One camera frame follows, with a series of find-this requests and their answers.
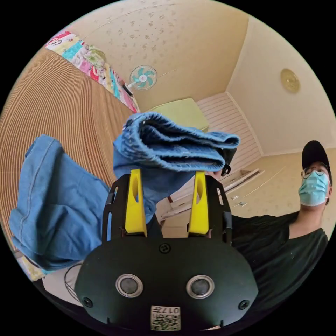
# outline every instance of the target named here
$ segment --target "woven mat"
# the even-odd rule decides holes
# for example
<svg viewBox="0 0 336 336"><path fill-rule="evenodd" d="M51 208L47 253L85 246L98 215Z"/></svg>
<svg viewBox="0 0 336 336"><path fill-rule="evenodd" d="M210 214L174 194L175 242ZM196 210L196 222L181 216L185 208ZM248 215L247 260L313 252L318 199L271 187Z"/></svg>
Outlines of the woven mat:
<svg viewBox="0 0 336 336"><path fill-rule="evenodd" d="M8 218L17 205L20 170L34 139L58 139L67 154L108 185L112 143L131 110L53 51L41 49L13 87L0 116L0 221L11 247Z"/></svg>

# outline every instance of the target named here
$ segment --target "blue denim cloth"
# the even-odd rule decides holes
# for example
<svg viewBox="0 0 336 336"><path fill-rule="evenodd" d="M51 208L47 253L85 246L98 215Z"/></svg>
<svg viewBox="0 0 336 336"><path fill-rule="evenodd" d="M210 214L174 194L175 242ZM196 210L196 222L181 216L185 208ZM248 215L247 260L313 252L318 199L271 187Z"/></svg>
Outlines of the blue denim cloth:
<svg viewBox="0 0 336 336"><path fill-rule="evenodd" d="M83 260L102 243L109 187L75 163L54 138L35 139L25 155L12 242L45 271Z"/></svg>
<svg viewBox="0 0 336 336"><path fill-rule="evenodd" d="M113 167L117 178L141 168L150 227L157 202L179 190L196 170L222 168L224 160L214 147L239 143L237 136L182 128L157 113L131 120L114 143ZM156 124L140 128L145 120ZM17 207L9 217L14 246L46 273L84 260L102 243L109 189L75 163L56 139L41 135L26 152Z"/></svg>
<svg viewBox="0 0 336 336"><path fill-rule="evenodd" d="M133 114L114 142L113 170L120 178L141 168L148 223L156 204L183 187L195 171L224 167L216 148L233 149L239 142L237 135L181 127L156 112Z"/></svg>
<svg viewBox="0 0 336 336"><path fill-rule="evenodd" d="M133 114L115 148L133 163L175 172L218 171L225 160L218 149L234 149L240 138L179 126L157 112Z"/></svg>

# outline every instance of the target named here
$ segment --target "black cap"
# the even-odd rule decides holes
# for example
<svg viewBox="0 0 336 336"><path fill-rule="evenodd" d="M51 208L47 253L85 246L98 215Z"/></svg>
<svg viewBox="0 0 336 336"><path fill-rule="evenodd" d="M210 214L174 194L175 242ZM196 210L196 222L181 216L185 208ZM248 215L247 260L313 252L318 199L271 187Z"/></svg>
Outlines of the black cap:
<svg viewBox="0 0 336 336"><path fill-rule="evenodd" d="M322 162L327 167L330 184L333 184L331 178L330 164L327 153L323 146L316 140L309 141L302 151L302 169L309 167L314 162Z"/></svg>

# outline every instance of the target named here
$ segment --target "wall fan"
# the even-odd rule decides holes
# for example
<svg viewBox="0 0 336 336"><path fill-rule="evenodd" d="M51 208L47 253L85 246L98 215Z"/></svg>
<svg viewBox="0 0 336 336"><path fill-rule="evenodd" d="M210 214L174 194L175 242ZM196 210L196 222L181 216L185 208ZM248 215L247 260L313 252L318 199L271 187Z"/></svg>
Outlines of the wall fan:
<svg viewBox="0 0 336 336"><path fill-rule="evenodd" d="M148 90L155 85L158 79L156 70L149 65L141 65L135 68L129 77L130 84L124 84L123 87L129 95L133 95L132 88L143 91Z"/></svg>

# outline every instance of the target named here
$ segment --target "hand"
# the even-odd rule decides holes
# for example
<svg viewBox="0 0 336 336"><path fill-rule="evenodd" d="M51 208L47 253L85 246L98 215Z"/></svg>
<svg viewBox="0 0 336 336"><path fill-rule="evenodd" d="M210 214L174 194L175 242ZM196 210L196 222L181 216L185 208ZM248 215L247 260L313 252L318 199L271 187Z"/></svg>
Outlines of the hand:
<svg viewBox="0 0 336 336"><path fill-rule="evenodd" d="M213 172L212 171L207 171L206 174L212 176L217 181L220 181L220 179L222 177L222 170L213 171Z"/></svg>
<svg viewBox="0 0 336 336"><path fill-rule="evenodd" d="M208 231L208 233L205 235L206 238L211 238L211 231L212 231L212 229L210 229L210 230Z"/></svg>

